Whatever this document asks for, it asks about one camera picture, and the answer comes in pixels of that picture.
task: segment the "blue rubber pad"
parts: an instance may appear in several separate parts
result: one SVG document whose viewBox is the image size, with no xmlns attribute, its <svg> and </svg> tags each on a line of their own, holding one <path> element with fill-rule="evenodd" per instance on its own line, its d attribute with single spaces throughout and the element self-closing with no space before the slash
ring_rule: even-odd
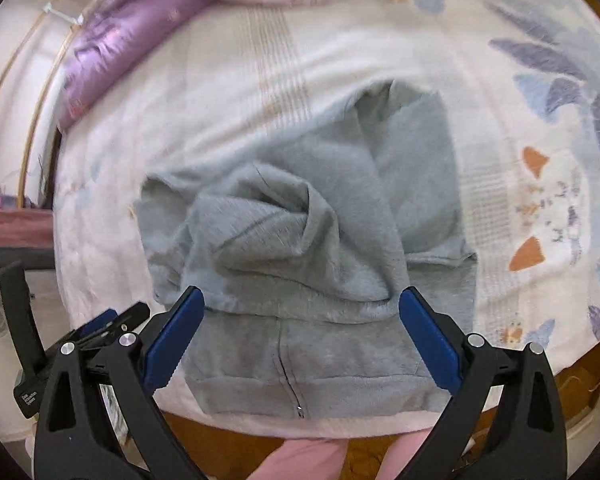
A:
<svg viewBox="0 0 600 480">
<path fill-rule="evenodd" d="M 173 313 L 148 349 L 144 362 L 142 384 L 149 394 L 165 387 L 196 330 L 202 322 L 205 298 L 197 288 L 192 288 L 173 308 Z"/>
<path fill-rule="evenodd" d="M 116 319 L 117 316 L 118 313 L 112 308 L 105 310 L 98 317 L 95 317 L 90 322 L 83 325 L 78 336 L 80 339 L 87 337 L 89 334 L 96 332 L 96 330 L 106 327 L 109 323 Z"/>
<path fill-rule="evenodd" d="M 398 304 L 400 321 L 439 388 L 455 395 L 462 383 L 460 359 L 445 335 L 410 290 L 404 290 Z"/>
</svg>

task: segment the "orange cat ear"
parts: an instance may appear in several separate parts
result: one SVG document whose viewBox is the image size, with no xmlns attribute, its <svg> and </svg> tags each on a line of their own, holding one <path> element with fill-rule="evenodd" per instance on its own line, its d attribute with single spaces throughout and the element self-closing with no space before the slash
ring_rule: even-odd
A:
<svg viewBox="0 0 600 480">
<path fill-rule="evenodd" d="M 544 254 L 542 254 L 540 241 L 535 236 L 532 236 L 513 255 L 513 258 L 509 262 L 509 270 L 516 272 L 517 270 L 528 269 L 542 262 L 544 262 Z"/>
<path fill-rule="evenodd" d="M 534 174 L 536 178 L 540 178 L 542 168 L 549 162 L 549 157 L 534 150 L 531 146 L 527 146 L 522 150 L 522 157 L 525 160 L 525 166 L 528 167 L 529 171 Z"/>
</svg>

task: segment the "brown floor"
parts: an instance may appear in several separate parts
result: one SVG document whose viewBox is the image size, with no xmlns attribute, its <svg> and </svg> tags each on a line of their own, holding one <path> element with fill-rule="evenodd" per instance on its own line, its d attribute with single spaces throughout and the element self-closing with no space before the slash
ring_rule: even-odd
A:
<svg viewBox="0 0 600 480">
<path fill-rule="evenodd" d="M 599 15 L 600 4 L 585 0 Z M 562 371 L 556 382 L 566 420 L 573 420 L 582 410 L 593 405 L 600 387 L 600 344 L 572 367 Z M 474 438 L 480 451 L 494 410 L 483 413 Z M 278 438 L 264 438 L 232 433 L 197 424 L 179 416 L 165 414 L 173 433 L 208 475 L 218 480 L 245 480 L 264 458 L 281 444 Z M 373 480 L 387 448 L 395 436 L 357 438 L 349 443 L 347 460 L 340 480 Z"/>
</svg>

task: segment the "pink pants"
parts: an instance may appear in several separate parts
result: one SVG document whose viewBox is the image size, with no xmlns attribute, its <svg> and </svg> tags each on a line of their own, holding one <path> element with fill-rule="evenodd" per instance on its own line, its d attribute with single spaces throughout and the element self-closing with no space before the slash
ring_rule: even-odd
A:
<svg viewBox="0 0 600 480">
<path fill-rule="evenodd" d="M 376 480 L 394 480 L 431 430 L 407 433 L 387 450 Z M 338 480 L 347 440 L 287 440 L 266 457 L 248 480 Z"/>
</svg>

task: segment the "white blanket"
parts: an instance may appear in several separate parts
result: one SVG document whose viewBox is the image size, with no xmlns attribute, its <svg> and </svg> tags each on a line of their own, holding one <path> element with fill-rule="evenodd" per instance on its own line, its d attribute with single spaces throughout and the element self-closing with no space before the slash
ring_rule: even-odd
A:
<svg viewBox="0 0 600 480">
<path fill-rule="evenodd" d="M 555 372 L 571 365 L 600 339 L 600 22 L 581 0 L 227 6 L 194 20 L 64 140 L 56 248 L 72 323 L 139 300 L 161 311 L 131 207 L 147 173 L 213 160 L 400 78 L 447 107 L 478 253 L 476 332 L 540 342 Z M 205 424 L 287 438 L 401 433 L 438 416 L 211 418 L 179 370 L 155 398 Z"/>
</svg>

